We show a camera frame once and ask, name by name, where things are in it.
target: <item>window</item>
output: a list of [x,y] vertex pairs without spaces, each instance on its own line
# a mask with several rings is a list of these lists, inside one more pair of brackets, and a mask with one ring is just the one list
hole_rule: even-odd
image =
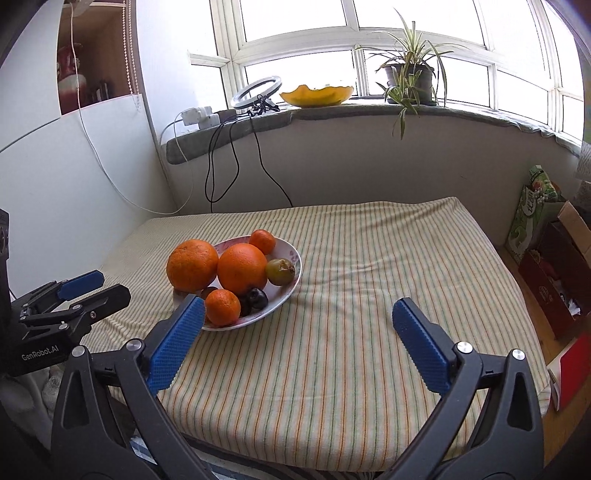
[[507,73],[497,74],[499,110],[548,123],[548,92]]
[[199,105],[212,107],[214,112],[228,108],[223,91],[222,73],[218,67],[191,66]]
[[[320,89],[327,85],[356,86],[357,83],[350,51],[311,53],[246,67],[246,79],[249,83],[271,75],[282,78],[280,92],[292,92],[302,84]],[[275,103],[283,101],[278,93],[271,100]]]
[[494,52],[503,57],[505,68],[542,74],[544,56],[540,33],[528,0],[480,0]]
[[549,4],[544,2],[544,6],[552,28],[556,50],[558,51],[562,87],[577,95],[583,95],[581,63],[573,34]]
[[[488,68],[469,61],[443,59],[447,74],[447,99],[490,106]],[[443,79],[439,77],[437,97],[443,99]]]
[[340,0],[240,0],[246,40],[345,24]]
[[[386,85],[388,79],[384,69],[376,69],[385,61],[385,58],[371,51],[365,51],[365,66],[368,76],[370,95],[383,95],[384,91],[378,83]],[[431,61],[431,66],[437,72],[437,61]],[[444,58],[443,64],[447,74],[447,99],[458,102],[475,103],[477,105],[490,106],[488,68],[468,61]],[[437,97],[443,99],[443,79],[439,78],[437,85],[437,73],[433,77],[433,87],[437,89]]]
[[[193,0],[188,46],[201,105],[225,105],[242,86],[279,75],[280,92],[352,85],[383,101],[378,51],[397,48],[396,9],[423,39],[451,43],[447,98],[582,136],[583,89],[573,36],[545,0]],[[442,80],[434,77],[438,97]],[[276,103],[279,94],[272,97]]]
[[195,28],[195,21],[189,30],[189,44],[187,48],[192,53],[200,55],[217,55],[216,39],[213,33],[212,10],[209,0],[191,0],[185,3],[187,17],[196,19],[199,27]]
[[409,27],[483,44],[472,0],[355,0],[355,9],[360,27],[402,28],[398,10]]
[[562,131],[572,135],[579,140],[583,139],[583,118],[584,106],[581,100],[571,97],[563,97],[564,116],[562,120]]

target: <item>windowsill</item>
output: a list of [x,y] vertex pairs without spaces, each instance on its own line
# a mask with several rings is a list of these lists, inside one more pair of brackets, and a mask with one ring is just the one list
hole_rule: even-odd
[[[256,131],[264,132],[286,127],[295,119],[316,121],[351,116],[396,116],[401,109],[398,105],[390,105],[383,103],[383,101],[377,102],[375,99],[353,99],[348,100],[342,105],[321,108],[300,109],[292,106],[281,107],[280,112],[271,112],[254,117],[252,122],[254,123]],[[448,102],[446,107],[421,105],[419,107],[419,114],[452,116],[497,125],[499,127],[517,127],[522,132],[527,133],[539,132],[542,137],[554,137],[559,145],[568,149],[574,155],[579,156],[580,154],[580,143],[574,142],[572,137],[552,131],[548,125],[544,125],[528,118],[511,115],[507,112],[493,111],[477,105]],[[188,160],[207,154],[209,142],[216,128],[217,127],[197,130],[178,137],[178,144]],[[229,130],[230,125],[222,128],[217,138],[215,149],[230,143]],[[252,124],[250,120],[240,120],[232,128],[232,140],[238,140],[251,133]],[[185,158],[179,151],[177,142],[174,138],[166,143],[166,158],[168,163],[172,165],[178,165],[185,162]]]

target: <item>potted plant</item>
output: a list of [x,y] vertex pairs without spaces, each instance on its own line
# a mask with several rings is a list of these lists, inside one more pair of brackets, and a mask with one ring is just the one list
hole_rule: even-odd
[[440,51],[442,47],[461,45],[453,43],[433,44],[429,40],[423,40],[423,33],[416,30],[415,22],[409,28],[406,21],[398,10],[396,13],[402,21],[404,28],[403,38],[399,38],[392,32],[380,30],[394,39],[393,52],[376,50],[372,56],[385,57],[376,72],[384,69],[388,77],[388,86],[380,83],[378,85],[384,90],[384,100],[389,103],[396,103],[402,106],[398,120],[400,120],[400,139],[404,137],[405,116],[407,111],[418,114],[417,107],[423,104],[434,105],[437,102],[437,89],[433,87],[433,76],[435,70],[428,64],[431,59],[437,59],[437,85],[439,78],[443,81],[443,106],[447,100],[447,75],[441,56],[453,52],[453,50]]

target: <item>white cable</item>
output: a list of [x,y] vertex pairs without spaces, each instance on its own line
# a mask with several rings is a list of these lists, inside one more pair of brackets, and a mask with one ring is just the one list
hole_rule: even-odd
[[[84,119],[82,118],[82,106],[80,105],[80,82],[78,80],[78,59],[76,57],[76,50],[74,49],[74,6],[73,6],[73,4],[70,4],[70,46],[72,48],[72,55],[74,55],[74,69],[76,71],[76,97],[77,97],[77,100],[78,100],[78,115],[80,116],[80,123],[82,123],[82,130],[84,130],[84,135],[85,135],[86,139],[88,140],[88,143],[90,144],[90,147],[92,148],[92,151],[95,154],[96,161],[99,163],[99,167],[103,171],[103,173],[105,174],[105,177],[107,177],[107,180],[109,180],[109,183],[115,189],[115,191],[121,196],[121,198],[123,198],[126,202],[130,203],[134,207],[137,207],[137,208],[139,208],[141,210],[144,210],[146,212],[154,213],[156,215],[176,215],[177,213],[179,213],[185,207],[186,204],[188,204],[189,200],[193,196],[193,190],[195,188],[195,176],[194,176],[194,173],[193,173],[193,169],[192,168],[191,168],[191,192],[189,193],[189,196],[188,196],[187,200],[185,201],[185,203],[183,203],[180,206],[180,208],[178,208],[174,212],[165,213],[165,212],[156,212],[154,210],[150,210],[150,209],[144,208],[144,207],[142,207],[142,206],[140,206],[140,205],[132,202],[131,200],[129,200],[117,188],[117,185],[115,185],[115,183],[113,182],[113,180],[111,179],[111,177],[109,177],[109,174],[106,172],[105,167],[103,166],[103,162],[101,162],[101,160],[100,160],[99,153],[96,151],[96,148],[93,145],[92,140],[90,139],[90,137],[88,135],[88,132],[86,131],[86,125],[84,124]],[[179,115],[181,115],[181,113],[182,112],[179,112],[178,115],[176,117],[174,117],[174,122],[173,122],[174,138],[177,141],[178,149],[180,150],[181,154],[183,155],[183,158],[185,159],[185,162],[187,162],[187,164],[188,164],[189,161],[188,161],[187,157],[185,156],[185,154],[183,153],[183,150],[181,150],[181,147],[178,144],[178,138],[177,138],[176,120],[179,117]]]
[[168,130],[168,127],[171,127],[171,126],[173,126],[173,124],[177,124],[177,123],[182,122],[182,121],[183,121],[182,119],[178,119],[178,120],[175,120],[174,122],[170,122],[166,127],[164,127],[164,129],[162,130],[162,133],[160,134],[160,137],[158,139],[158,145],[159,146],[162,146],[162,137],[164,136],[164,132],[166,132],[166,130]]

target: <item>plant pot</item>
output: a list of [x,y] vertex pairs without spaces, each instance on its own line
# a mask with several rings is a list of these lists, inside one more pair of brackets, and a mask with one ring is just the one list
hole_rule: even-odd
[[[399,76],[400,75],[400,71],[402,69],[404,65],[399,64],[399,65],[393,65],[391,67],[387,67],[386,70],[386,76],[388,77],[388,86],[389,87],[393,87],[395,85],[397,85],[395,79],[394,79],[394,72],[392,71],[392,69],[396,69],[396,74]],[[414,66],[410,66],[408,68],[408,72],[407,72],[407,77],[409,73],[413,73],[414,72],[421,72],[419,78],[417,79],[417,83],[415,84],[415,86],[417,87],[418,90],[418,99],[420,100],[422,105],[436,105],[436,102],[433,101],[433,74],[434,74],[434,70],[431,67],[425,66],[425,65],[414,65]]]

